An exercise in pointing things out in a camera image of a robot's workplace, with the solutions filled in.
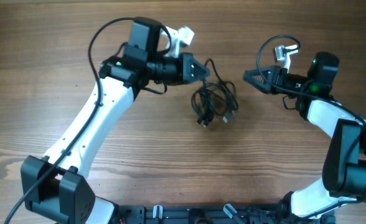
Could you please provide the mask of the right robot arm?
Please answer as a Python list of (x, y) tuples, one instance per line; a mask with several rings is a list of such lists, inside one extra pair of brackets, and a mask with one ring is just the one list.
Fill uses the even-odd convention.
[(337, 56), (318, 52), (305, 77), (278, 65), (243, 74), (262, 93), (296, 99), (301, 117), (331, 137), (322, 177), (289, 195), (289, 212), (296, 218), (319, 219), (342, 205), (366, 202), (366, 120), (330, 94), (338, 68)]

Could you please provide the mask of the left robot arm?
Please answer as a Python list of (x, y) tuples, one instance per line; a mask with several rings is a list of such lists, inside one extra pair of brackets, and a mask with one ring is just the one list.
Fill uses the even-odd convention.
[(191, 53), (181, 52), (194, 38), (190, 28), (171, 29), (147, 17), (131, 22), (129, 39), (93, 69), (94, 89), (73, 123), (42, 157), (24, 160), (18, 204), (28, 211), (57, 223), (126, 223), (126, 212), (87, 182), (103, 141), (149, 82), (186, 85), (209, 75)]

